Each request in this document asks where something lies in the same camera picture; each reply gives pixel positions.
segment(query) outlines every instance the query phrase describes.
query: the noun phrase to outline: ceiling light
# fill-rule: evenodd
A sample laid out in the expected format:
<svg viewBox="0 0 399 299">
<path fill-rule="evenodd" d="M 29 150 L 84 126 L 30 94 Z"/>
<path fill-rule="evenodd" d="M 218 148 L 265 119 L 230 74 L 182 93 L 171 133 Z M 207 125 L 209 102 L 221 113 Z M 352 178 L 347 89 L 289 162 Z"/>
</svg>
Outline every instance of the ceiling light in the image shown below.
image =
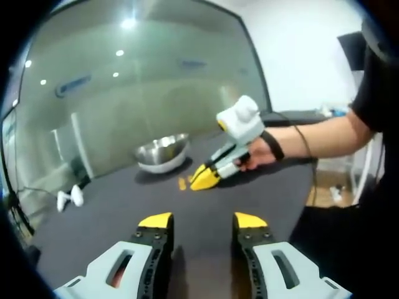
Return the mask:
<svg viewBox="0 0 399 299">
<path fill-rule="evenodd" d="M 126 19 L 121 24 L 120 27 L 124 29 L 131 29 L 136 25 L 137 21 L 134 18 Z"/>
</svg>

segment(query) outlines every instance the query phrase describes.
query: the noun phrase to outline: person's arm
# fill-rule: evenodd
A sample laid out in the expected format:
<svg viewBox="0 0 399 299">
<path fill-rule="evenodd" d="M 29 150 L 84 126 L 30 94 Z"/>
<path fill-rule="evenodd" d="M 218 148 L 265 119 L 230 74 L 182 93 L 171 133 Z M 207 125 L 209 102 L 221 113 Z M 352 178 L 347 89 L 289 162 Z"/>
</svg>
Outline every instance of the person's arm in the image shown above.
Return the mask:
<svg viewBox="0 0 399 299">
<path fill-rule="evenodd" d="M 373 136 L 373 132 L 352 110 L 343 117 L 297 128 L 309 145 L 310 155 L 315 158 L 352 154 Z M 278 141 L 286 157 L 309 156 L 304 140 L 293 126 L 266 130 Z"/>
<path fill-rule="evenodd" d="M 365 75 L 348 114 L 322 123 L 297 127 L 309 145 L 310 155 L 304 140 L 293 126 L 267 128 L 266 131 L 276 139 L 287 158 L 333 158 L 354 153 L 383 127 L 383 103 L 378 99 L 383 87 L 380 69 L 378 58 L 367 49 Z M 249 153 L 251 158 L 241 165 L 243 171 L 276 160 L 262 138 L 249 145 Z"/>
</svg>

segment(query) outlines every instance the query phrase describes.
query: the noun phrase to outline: ceiling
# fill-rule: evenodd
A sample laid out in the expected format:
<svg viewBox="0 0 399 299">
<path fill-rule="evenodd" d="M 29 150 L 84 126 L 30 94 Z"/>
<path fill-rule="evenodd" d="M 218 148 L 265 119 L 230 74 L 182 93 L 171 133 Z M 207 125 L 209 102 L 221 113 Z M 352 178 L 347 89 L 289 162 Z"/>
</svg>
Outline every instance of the ceiling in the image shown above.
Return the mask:
<svg viewBox="0 0 399 299">
<path fill-rule="evenodd" d="M 122 28 L 126 19 L 135 25 Z M 27 59 L 32 63 L 23 75 L 19 106 L 21 113 L 37 111 L 41 117 L 58 105 L 53 102 L 59 85 L 88 74 L 90 88 L 99 92 L 122 82 L 184 77 L 187 61 L 237 72 L 253 56 L 237 19 L 201 2 L 88 0 L 43 23 Z"/>
</svg>

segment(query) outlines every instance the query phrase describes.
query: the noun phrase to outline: floor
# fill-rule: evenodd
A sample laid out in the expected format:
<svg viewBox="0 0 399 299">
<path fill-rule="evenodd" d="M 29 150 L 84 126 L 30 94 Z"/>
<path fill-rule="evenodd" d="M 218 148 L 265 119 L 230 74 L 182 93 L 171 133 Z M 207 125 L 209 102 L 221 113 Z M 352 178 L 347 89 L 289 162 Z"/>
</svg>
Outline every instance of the floor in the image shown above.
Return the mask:
<svg viewBox="0 0 399 299">
<path fill-rule="evenodd" d="M 340 184 L 344 186 L 342 191 L 342 200 L 334 202 L 331 196 L 330 187 Z M 337 173 L 333 171 L 317 171 L 317 193 L 315 204 L 312 204 L 314 200 L 314 188 L 311 190 L 307 206 L 317 207 L 347 207 L 352 204 L 353 194 L 350 186 L 349 175 L 346 173 Z"/>
</svg>

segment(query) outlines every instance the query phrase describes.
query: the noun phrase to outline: person's hand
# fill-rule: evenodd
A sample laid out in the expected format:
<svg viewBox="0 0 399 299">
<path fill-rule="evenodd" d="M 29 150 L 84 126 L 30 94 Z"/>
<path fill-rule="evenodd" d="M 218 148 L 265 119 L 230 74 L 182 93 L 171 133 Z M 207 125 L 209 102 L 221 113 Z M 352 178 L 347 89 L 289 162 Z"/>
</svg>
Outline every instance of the person's hand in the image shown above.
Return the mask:
<svg viewBox="0 0 399 299">
<path fill-rule="evenodd" d="M 241 171 L 252 170 L 259 165 L 275 162 L 276 158 L 272 154 L 269 145 L 260 137 L 256 138 L 249 146 L 248 151 L 251 157 L 245 162 L 236 161 Z"/>
</svg>

